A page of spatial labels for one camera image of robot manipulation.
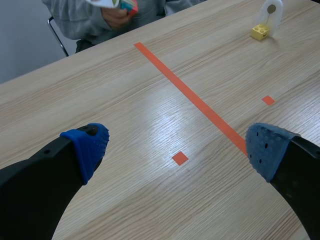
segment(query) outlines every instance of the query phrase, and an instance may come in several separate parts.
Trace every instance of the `sleeve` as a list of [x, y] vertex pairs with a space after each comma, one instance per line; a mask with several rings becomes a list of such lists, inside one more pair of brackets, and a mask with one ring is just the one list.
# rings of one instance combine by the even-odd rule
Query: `sleeve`
[[199, 3], [202, 3], [204, 1], [206, 0], [165, 0], [164, 9], [166, 15], [169, 16], [179, 11], [190, 8], [194, 5], [197, 5]]
[[111, 31], [101, 9], [86, 0], [42, 0], [48, 7], [62, 34], [73, 40], [87, 35], [99, 36]]

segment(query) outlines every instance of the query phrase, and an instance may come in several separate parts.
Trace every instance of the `white object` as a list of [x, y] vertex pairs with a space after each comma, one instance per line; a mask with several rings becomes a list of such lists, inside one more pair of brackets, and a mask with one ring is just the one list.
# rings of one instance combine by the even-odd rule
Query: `white object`
[[[271, 14], [268, 13], [268, 7], [270, 5], [275, 6], [275, 12]], [[275, 34], [281, 22], [283, 11], [284, 4], [281, 0], [266, 0], [260, 9], [258, 19], [255, 25], [267, 25], [270, 28], [269, 36], [272, 37]]]
[[100, 8], [116, 8], [120, 0], [86, 0], [88, 3]]

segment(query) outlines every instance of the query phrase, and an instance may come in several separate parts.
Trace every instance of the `gray wall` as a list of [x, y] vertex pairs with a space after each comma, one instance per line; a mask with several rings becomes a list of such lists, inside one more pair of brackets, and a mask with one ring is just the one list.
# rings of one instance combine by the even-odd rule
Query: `gray wall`
[[[41, 0], [3, 0], [0, 6], [0, 84], [51, 64], [65, 54], [51, 33]], [[55, 28], [71, 55], [75, 41]]]

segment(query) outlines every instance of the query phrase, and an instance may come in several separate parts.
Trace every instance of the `hand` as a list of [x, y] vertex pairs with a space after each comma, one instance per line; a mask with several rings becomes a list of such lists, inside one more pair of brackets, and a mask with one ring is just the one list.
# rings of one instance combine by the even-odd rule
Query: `hand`
[[128, 15], [127, 9], [120, 8], [101, 8], [102, 17], [112, 29], [120, 29], [126, 25], [131, 16]]

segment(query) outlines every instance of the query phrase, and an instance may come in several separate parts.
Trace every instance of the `white plastic hook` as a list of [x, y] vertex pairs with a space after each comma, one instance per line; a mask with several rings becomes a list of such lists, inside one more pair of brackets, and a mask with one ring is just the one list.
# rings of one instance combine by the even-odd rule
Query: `white plastic hook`
[[[268, 13], [269, 6], [274, 5], [275, 11]], [[281, 22], [284, 4], [281, 0], [266, 0], [262, 5], [256, 25], [263, 24], [270, 28], [269, 36], [272, 37]]]

